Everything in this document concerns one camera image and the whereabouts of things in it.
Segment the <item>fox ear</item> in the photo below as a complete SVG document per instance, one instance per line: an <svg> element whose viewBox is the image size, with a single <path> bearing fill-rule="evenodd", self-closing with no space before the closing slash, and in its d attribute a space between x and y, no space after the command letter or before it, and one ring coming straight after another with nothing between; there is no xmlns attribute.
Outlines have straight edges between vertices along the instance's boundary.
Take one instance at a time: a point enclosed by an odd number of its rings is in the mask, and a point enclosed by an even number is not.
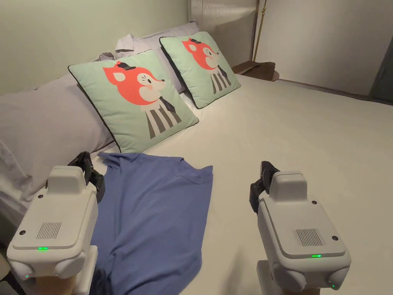
<svg viewBox="0 0 393 295"><path fill-rule="evenodd" d="M191 53L193 51L197 50L197 47L194 44L192 44L192 42L190 42L189 40L188 41L183 41L183 45L187 49L187 51L189 51Z"/></svg>
<svg viewBox="0 0 393 295"><path fill-rule="evenodd" d="M190 47L190 49L192 51L196 51L197 50L197 47L194 44L188 44L188 47Z"/></svg>
<svg viewBox="0 0 393 295"><path fill-rule="evenodd" d="M115 67L113 68L103 68L105 75L107 76L107 79L109 82L111 82L113 85L118 85L118 82L122 82L125 80L125 75L121 73L118 69Z"/></svg>

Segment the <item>white pillow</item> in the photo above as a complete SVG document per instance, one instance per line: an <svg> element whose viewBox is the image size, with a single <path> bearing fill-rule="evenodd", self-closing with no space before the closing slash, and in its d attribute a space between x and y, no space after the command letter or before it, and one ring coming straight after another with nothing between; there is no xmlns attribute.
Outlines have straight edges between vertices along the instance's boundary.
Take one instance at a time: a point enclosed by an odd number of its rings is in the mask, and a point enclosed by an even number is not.
<svg viewBox="0 0 393 295"><path fill-rule="evenodd" d="M166 58L164 52L161 50L160 37L179 37L179 36L187 36L192 35L194 33L198 33L199 28L196 22L189 22L183 26L179 26L176 28L168 29L165 31L161 31L158 33L151 34L149 36L143 38L137 38L128 34L127 36L119 39L118 44L116 46L116 50L119 49L129 49L133 50L132 52L127 52L124 56L131 56L141 52L144 52L149 49L153 49L158 57L160 58L164 68L169 74L173 85L176 90L181 93L185 90L183 84L179 81L179 78L176 76L174 69Z"/></svg>

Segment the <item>pillowcase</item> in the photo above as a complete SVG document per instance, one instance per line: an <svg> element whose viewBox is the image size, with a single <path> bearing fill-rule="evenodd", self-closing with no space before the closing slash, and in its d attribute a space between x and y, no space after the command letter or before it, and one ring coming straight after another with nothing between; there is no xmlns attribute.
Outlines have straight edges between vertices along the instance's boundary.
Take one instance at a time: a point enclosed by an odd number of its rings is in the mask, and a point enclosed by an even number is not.
<svg viewBox="0 0 393 295"><path fill-rule="evenodd" d="M172 66L170 65L168 59L165 57L165 54L161 50L160 37L162 36L185 36L191 35L199 32L198 24L196 22L189 22L180 27L172 28L169 30L165 30L159 33L155 33L153 35L146 36L144 38L136 38L132 35L127 35L126 37L121 38L118 41L116 49L129 49L133 50L132 52L127 52L126 56L135 55L141 52L145 52L146 50L153 49L158 54L164 68L169 74L169 77L174 84L177 92L181 93L185 90L184 85L179 81L179 78L176 76Z"/></svg>
<svg viewBox="0 0 393 295"><path fill-rule="evenodd" d="M161 37L160 43L190 91L197 108L240 87L216 42L207 32Z"/></svg>
<svg viewBox="0 0 393 295"><path fill-rule="evenodd" d="M71 65L68 69L122 153L147 150L198 122L153 50L116 61Z"/></svg>
<svg viewBox="0 0 393 295"><path fill-rule="evenodd" d="M53 166L110 142L108 129L69 74L37 90L2 95L0 191L30 201Z"/></svg>

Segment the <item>white wall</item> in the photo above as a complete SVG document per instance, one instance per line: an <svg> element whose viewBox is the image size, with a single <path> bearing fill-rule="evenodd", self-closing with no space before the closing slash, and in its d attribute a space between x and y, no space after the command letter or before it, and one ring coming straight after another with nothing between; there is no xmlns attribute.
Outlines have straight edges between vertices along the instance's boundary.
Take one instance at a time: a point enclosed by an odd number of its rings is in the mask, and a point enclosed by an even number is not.
<svg viewBox="0 0 393 295"><path fill-rule="evenodd" d="M367 95L392 36L392 0L268 0L257 61L281 79Z"/></svg>
<svg viewBox="0 0 393 295"><path fill-rule="evenodd" d="M128 33L142 37L187 19L187 0L1 0L0 94L60 77Z"/></svg>

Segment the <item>speaker grille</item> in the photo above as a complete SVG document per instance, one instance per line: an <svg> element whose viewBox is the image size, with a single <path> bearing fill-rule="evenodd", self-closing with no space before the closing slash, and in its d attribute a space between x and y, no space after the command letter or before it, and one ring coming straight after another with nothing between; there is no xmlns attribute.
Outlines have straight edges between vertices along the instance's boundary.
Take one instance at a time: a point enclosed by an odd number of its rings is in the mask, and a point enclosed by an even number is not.
<svg viewBox="0 0 393 295"><path fill-rule="evenodd" d="M295 238L299 246L324 246L323 240L318 229L295 229L293 230Z"/></svg>
<svg viewBox="0 0 393 295"><path fill-rule="evenodd" d="M37 234L37 240L50 240L57 238L61 222L44 222Z"/></svg>

